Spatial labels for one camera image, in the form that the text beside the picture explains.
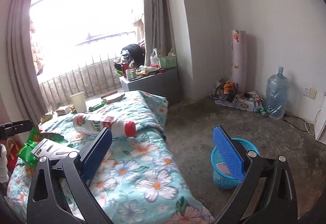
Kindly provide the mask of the pink knitted cloth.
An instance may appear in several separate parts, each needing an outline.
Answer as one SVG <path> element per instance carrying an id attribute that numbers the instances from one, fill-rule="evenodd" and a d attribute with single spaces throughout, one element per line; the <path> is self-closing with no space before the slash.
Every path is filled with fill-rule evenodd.
<path id="1" fill-rule="evenodd" d="M 224 162 L 217 163 L 216 168 L 220 173 L 231 176 L 231 173 L 229 172 L 229 169 Z"/>

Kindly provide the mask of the red gift bag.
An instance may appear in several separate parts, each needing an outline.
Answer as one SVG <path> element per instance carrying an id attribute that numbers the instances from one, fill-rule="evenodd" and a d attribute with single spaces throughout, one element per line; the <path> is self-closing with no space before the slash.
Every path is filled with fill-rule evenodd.
<path id="1" fill-rule="evenodd" d="M 15 165 L 18 160 L 18 152 L 22 148 L 22 144 L 20 141 L 14 140 L 12 138 L 8 138 L 6 141 L 6 150 L 7 150 L 7 168 L 11 172 L 14 170 Z"/>

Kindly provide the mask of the green foil snack bag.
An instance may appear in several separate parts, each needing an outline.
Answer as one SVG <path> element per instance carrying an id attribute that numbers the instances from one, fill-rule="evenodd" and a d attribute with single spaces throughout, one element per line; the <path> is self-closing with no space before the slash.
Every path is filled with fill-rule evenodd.
<path id="1" fill-rule="evenodd" d="M 43 140 L 49 139 L 56 143 L 68 143 L 60 134 L 41 131 L 37 126 L 32 128 L 28 140 L 18 151 L 17 156 L 32 168 L 36 168 L 38 160 L 32 154 L 32 150 Z"/>

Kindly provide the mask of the strawberry yogurt drink bottle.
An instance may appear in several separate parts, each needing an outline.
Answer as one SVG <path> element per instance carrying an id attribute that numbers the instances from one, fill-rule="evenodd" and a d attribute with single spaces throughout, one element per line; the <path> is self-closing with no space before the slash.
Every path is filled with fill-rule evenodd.
<path id="1" fill-rule="evenodd" d="M 134 137 L 136 125 L 133 121 L 125 121 L 111 116 L 99 116 L 90 114 L 77 114 L 73 118 L 74 129 L 82 134 L 97 136 L 108 128 L 113 138 Z"/>

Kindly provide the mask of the left grey curtain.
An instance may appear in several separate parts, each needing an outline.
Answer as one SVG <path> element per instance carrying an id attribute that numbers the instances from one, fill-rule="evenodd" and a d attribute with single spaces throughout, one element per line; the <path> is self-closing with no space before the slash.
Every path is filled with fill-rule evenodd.
<path id="1" fill-rule="evenodd" d="M 31 0 L 1 0 L 1 120 L 37 124 L 47 108 L 30 42 Z"/>

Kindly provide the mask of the small green snack packet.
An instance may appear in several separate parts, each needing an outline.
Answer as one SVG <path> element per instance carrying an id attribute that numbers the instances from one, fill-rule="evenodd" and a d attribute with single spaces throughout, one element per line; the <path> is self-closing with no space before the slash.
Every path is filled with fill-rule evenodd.
<path id="1" fill-rule="evenodd" d="M 97 104 L 97 105 L 95 105 L 95 106 L 90 106 L 89 109 L 88 109 L 88 111 L 89 111 L 89 112 L 96 111 L 96 110 L 98 110 L 98 109 L 104 107 L 105 105 L 106 105 L 106 102 L 102 101 L 101 103 L 99 103 L 99 104 Z"/>

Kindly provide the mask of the small wrapped cake pack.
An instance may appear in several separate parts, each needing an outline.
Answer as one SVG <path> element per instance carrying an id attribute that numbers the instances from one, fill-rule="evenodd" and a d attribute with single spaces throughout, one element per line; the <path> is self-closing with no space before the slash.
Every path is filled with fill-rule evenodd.
<path id="1" fill-rule="evenodd" d="M 56 110 L 58 116 L 66 115 L 71 112 L 71 108 L 69 106 L 61 106 Z"/>

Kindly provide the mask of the white paper cup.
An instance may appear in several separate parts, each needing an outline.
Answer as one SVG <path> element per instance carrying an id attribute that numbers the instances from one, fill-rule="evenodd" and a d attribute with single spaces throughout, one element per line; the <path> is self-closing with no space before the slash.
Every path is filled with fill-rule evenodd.
<path id="1" fill-rule="evenodd" d="M 84 92 L 78 92 L 70 95 L 70 99 L 77 113 L 85 113 L 87 111 Z"/>

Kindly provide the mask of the metal balcony railing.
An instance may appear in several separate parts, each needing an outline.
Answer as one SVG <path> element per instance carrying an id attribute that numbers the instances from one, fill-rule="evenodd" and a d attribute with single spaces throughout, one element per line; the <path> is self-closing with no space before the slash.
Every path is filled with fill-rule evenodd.
<path id="1" fill-rule="evenodd" d="M 121 83 L 115 72 L 113 60 L 96 57 L 91 61 L 69 69 L 67 72 L 38 77 L 41 95 L 48 110 L 70 104 L 70 96 L 84 92 L 86 98 L 105 95 L 120 89 Z"/>

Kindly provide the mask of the large clear water jug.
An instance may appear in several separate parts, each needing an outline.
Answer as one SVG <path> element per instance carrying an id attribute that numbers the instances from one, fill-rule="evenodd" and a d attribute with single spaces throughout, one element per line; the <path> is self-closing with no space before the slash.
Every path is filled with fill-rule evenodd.
<path id="1" fill-rule="evenodd" d="M 279 66 L 278 73 L 271 75 L 266 84 L 266 111 L 270 118 L 283 118 L 289 90 L 290 82 L 283 75 L 283 67 Z"/>

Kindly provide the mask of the red thermos bottle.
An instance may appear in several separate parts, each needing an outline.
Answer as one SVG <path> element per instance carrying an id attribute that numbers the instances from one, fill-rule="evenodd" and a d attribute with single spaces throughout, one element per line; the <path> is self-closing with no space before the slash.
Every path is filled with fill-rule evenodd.
<path id="1" fill-rule="evenodd" d="M 129 69 L 129 63 L 127 60 L 123 60 L 122 61 L 122 72 L 123 72 L 123 77 L 124 78 L 127 78 L 127 73 L 126 73 L 126 70 Z"/>

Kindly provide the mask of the grey low cabinet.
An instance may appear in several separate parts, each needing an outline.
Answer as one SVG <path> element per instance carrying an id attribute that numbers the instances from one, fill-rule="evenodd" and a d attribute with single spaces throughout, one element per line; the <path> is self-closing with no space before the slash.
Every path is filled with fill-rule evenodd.
<path id="1" fill-rule="evenodd" d="M 128 81 L 123 76 L 119 78 L 124 92 L 141 90 L 153 95 L 165 97 L 169 106 L 181 102 L 180 84 L 177 69 L 168 70 L 163 73 L 148 75 Z"/>

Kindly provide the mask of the black clothes pile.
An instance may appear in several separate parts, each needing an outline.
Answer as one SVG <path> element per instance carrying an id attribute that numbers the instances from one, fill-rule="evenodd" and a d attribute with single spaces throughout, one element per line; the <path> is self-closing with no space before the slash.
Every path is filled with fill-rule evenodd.
<path id="1" fill-rule="evenodd" d="M 136 68 L 145 65 L 145 49 L 138 44 L 130 44 L 123 47 L 120 55 L 125 58 L 128 63 L 134 61 Z"/>

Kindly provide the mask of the green plastic basket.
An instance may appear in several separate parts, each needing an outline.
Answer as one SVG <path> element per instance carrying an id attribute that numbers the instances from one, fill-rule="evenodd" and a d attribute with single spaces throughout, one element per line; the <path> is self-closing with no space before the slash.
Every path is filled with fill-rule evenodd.
<path id="1" fill-rule="evenodd" d="M 162 69 L 169 70 L 177 67 L 176 55 L 174 56 L 160 56 L 159 66 Z"/>

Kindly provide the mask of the rolled floral wallpaper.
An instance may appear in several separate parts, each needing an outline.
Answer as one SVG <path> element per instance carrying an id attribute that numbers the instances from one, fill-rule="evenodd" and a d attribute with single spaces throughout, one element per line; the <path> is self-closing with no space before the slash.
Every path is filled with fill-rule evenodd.
<path id="1" fill-rule="evenodd" d="M 247 32 L 231 30 L 231 79 L 237 84 L 238 92 L 245 92 L 247 77 Z"/>

